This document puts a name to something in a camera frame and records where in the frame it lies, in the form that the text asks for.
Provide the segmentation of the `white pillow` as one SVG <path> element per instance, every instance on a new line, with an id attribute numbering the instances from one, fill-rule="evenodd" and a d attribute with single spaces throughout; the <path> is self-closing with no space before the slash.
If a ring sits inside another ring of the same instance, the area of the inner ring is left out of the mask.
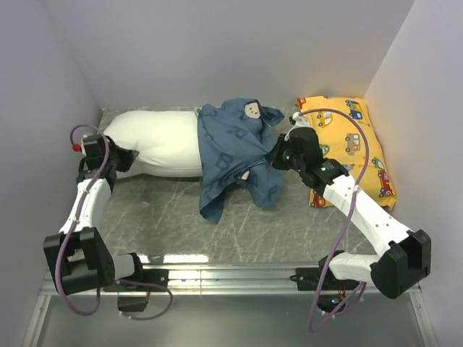
<path id="1" fill-rule="evenodd" d="M 138 156 L 118 179 L 147 174 L 169 178 L 202 176 L 195 111 L 128 111 L 114 118 L 104 134 Z"/>

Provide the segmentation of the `blue cartoon mouse pillowcase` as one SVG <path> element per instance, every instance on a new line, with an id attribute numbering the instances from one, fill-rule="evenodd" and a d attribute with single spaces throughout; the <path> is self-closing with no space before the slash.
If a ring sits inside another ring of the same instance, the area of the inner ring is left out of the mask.
<path id="1" fill-rule="evenodd" d="M 200 215 L 212 222 L 221 219 L 226 189 L 246 189 L 259 208 L 276 204 L 283 176 L 266 160 L 276 144 L 272 127 L 285 115 L 256 99 L 234 98 L 215 107 L 205 104 L 197 112 L 197 139 L 202 177 Z"/>

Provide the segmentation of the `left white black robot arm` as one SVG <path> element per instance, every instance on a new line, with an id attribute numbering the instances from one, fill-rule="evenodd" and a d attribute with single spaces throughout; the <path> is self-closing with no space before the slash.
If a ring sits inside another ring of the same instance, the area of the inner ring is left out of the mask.
<path id="1" fill-rule="evenodd" d="M 110 137 L 93 134 L 82 139 L 84 158 L 77 177 L 77 196 L 65 224 L 43 242 L 43 251 L 56 289 L 64 295 L 113 285 L 120 280 L 130 291 L 145 284 L 146 274 L 134 252 L 111 255 L 98 231 L 112 195 L 117 172 L 132 166 L 137 151 L 126 150 Z"/>

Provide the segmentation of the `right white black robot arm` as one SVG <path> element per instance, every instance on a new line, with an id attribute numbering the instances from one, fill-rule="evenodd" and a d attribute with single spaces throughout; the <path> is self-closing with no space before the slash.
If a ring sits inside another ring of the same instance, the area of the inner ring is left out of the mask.
<path id="1" fill-rule="evenodd" d="M 302 182 L 347 217 L 374 248 L 374 254 L 333 250 L 319 262 L 318 280 L 333 289 L 343 282 L 375 286 L 395 299 L 430 275 L 431 239 L 412 231 L 375 202 L 337 160 L 324 158 L 310 127 L 280 134 L 266 156 L 272 168 L 295 171 Z"/>

